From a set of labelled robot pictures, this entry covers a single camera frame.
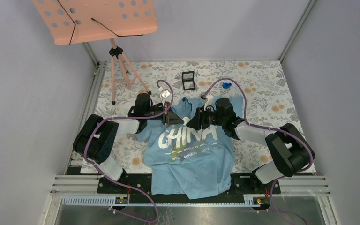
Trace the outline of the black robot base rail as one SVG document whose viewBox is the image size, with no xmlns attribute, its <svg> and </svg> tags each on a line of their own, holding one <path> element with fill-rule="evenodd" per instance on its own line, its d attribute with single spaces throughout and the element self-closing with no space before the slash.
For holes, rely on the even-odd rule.
<svg viewBox="0 0 360 225">
<path fill-rule="evenodd" d="M 127 174 L 124 172 L 117 184 L 106 178 L 98 180 L 99 194 L 142 194 L 128 186 L 136 187 L 152 197 L 154 195 L 186 195 L 188 199 L 201 199 L 230 194 L 263 195 L 280 194 L 279 184 L 258 184 L 251 174 L 232 173 L 224 181 L 216 182 L 214 176 L 202 174 L 202 180 L 192 177 L 192 173 L 182 174 L 175 178 L 165 171 L 155 171 L 151 174 Z"/>
</svg>

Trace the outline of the small blue plastic piece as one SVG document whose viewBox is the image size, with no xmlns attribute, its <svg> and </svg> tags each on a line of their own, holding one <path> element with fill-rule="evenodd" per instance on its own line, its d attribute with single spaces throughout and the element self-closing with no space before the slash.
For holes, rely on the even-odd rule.
<svg viewBox="0 0 360 225">
<path fill-rule="evenodd" d="M 222 84 L 222 87 L 223 87 L 224 89 L 229 89 L 231 86 L 232 86 L 232 84 L 231 84 L 231 83 L 228 83 L 228 82 L 224 82 L 224 83 Z"/>
</svg>

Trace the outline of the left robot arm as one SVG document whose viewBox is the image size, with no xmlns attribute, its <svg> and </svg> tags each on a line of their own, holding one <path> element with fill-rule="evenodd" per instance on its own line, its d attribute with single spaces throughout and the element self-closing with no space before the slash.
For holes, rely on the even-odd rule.
<svg viewBox="0 0 360 225">
<path fill-rule="evenodd" d="M 125 190 L 127 181 L 124 169 L 111 157 L 116 136 L 138 134 L 149 120 L 159 120 L 162 125 L 182 124 L 183 119 L 171 107 L 170 102 L 153 104 L 149 94 L 138 94 L 134 106 L 126 117 L 117 119 L 92 114 L 86 120 L 73 142 L 73 150 L 97 166 L 97 170 L 109 180 L 109 187 L 116 193 Z"/>
</svg>

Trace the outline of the light blue printed t-shirt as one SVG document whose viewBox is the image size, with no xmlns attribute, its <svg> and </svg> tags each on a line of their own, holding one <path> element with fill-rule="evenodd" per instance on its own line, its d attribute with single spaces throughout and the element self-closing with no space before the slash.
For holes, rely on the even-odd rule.
<svg viewBox="0 0 360 225">
<path fill-rule="evenodd" d="M 165 171 L 175 178 L 192 173 L 198 180 L 206 173 L 219 182 L 227 179 L 234 167 L 233 140 L 219 126 L 196 131 L 184 124 L 166 126 L 149 120 L 136 137 L 147 141 L 143 162 L 152 173 Z"/>
</svg>

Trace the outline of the pink music stand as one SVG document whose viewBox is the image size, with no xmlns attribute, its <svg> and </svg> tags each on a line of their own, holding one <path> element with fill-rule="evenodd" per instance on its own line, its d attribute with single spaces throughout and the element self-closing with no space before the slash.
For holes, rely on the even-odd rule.
<svg viewBox="0 0 360 225">
<path fill-rule="evenodd" d="M 158 29 L 151 0 L 35 0 L 34 6 L 50 30 L 56 45 L 109 40 L 111 64 L 118 62 L 130 88 L 139 80 L 151 91 L 134 68 L 116 38 L 151 34 Z"/>
</svg>

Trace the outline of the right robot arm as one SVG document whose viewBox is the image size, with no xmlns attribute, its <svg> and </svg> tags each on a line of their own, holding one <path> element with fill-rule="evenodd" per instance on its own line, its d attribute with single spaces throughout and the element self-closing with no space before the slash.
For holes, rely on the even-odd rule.
<svg viewBox="0 0 360 225">
<path fill-rule="evenodd" d="M 271 181 L 292 177 L 311 166 L 315 155 L 293 124 L 286 123 L 280 128 L 252 124 L 236 115 L 229 99 L 218 99 L 214 107 L 210 103 L 207 101 L 203 107 L 197 108 L 186 126 L 195 130 L 220 126 L 230 138 L 268 147 L 272 161 L 252 172 L 250 187 L 254 192 L 262 193 Z"/>
</svg>

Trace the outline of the floral patterned table mat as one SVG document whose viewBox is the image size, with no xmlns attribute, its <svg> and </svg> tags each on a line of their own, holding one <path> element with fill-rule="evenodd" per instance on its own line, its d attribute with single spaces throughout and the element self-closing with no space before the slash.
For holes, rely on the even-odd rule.
<svg viewBox="0 0 360 225">
<path fill-rule="evenodd" d="M 159 87 L 168 89 L 172 96 L 172 110 L 181 118 L 192 119 L 197 108 L 203 107 L 203 94 L 229 99 L 237 116 L 249 123 L 279 128 L 286 123 L 301 129 L 282 67 L 278 61 L 213 61 L 213 62 L 140 62 L 134 67 L 149 87 L 150 98 L 155 105 L 161 103 Z M 184 91 L 181 73 L 195 71 L 196 90 Z M 138 94 L 146 93 L 141 83 L 126 88 L 112 84 L 120 79 L 118 68 L 106 68 L 100 94 L 93 113 L 102 118 L 126 117 L 134 106 Z M 231 83 L 229 89 L 223 83 Z M 232 138 L 235 163 L 231 171 L 251 173 L 272 161 L 268 147 L 252 141 Z M 136 134 L 118 135 L 115 138 L 111 157 L 126 173 L 152 173 L 143 162 L 147 141 L 138 141 Z"/>
</svg>

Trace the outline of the black square brooch box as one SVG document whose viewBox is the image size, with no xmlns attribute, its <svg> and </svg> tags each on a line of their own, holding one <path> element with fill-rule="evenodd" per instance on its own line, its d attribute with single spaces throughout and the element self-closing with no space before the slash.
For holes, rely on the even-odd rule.
<svg viewBox="0 0 360 225">
<path fill-rule="evenodd" d="M 196 90 L 195 71 L 182 72 L 181 81 L 184 91 Z"/>
</svg>

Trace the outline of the round white-backed brooch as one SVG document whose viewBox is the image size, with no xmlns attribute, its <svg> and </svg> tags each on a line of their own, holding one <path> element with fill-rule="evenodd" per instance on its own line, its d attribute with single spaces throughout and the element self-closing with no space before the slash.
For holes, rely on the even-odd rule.
<svg viewBox="0 0 360 225">
<path fill-rule="evenodd" d="M 183 119 L 183 124 L 186 125 L 189 121 L 190 121 L 190 118 L 189 117 L 184 117 L 182 118 Z"/>
</svg>

